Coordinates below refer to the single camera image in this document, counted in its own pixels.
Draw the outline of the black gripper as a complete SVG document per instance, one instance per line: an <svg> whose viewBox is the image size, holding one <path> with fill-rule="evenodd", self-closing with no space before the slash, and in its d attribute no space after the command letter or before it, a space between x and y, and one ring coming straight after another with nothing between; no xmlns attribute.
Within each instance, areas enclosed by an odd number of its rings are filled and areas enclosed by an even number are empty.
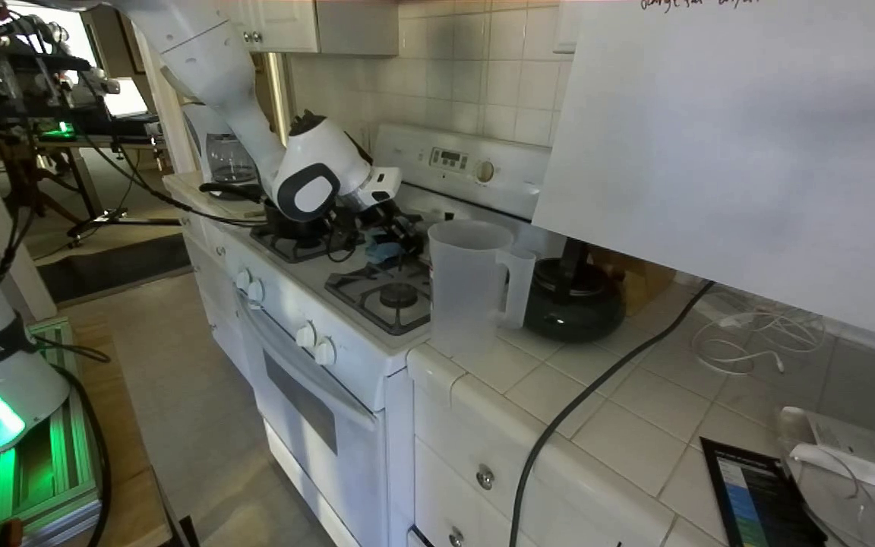
<svg viewBox="0 0 875 547"><path fill-rule="evenodd" d="M352 190L352 204L365 228L381 228L394 239L406 239L414 233L415 217L394 204L399 187L402 187L399 167L375 167L367 179Z"/></svg>

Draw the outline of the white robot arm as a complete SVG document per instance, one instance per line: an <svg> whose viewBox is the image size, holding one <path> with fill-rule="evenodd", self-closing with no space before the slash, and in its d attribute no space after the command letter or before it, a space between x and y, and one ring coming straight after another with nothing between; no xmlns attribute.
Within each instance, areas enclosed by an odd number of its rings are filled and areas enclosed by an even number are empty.
<svg viewBox="0 0 875 547"><path fill-rule="evenodd" d="M325 114L302 114L288 141L269 129L255 95L255 67L212 0L111 0L188 97L212 110L249 151L264 197L296 224L333 206L367 211L394 200L399 167L381 167Z"/></svg>

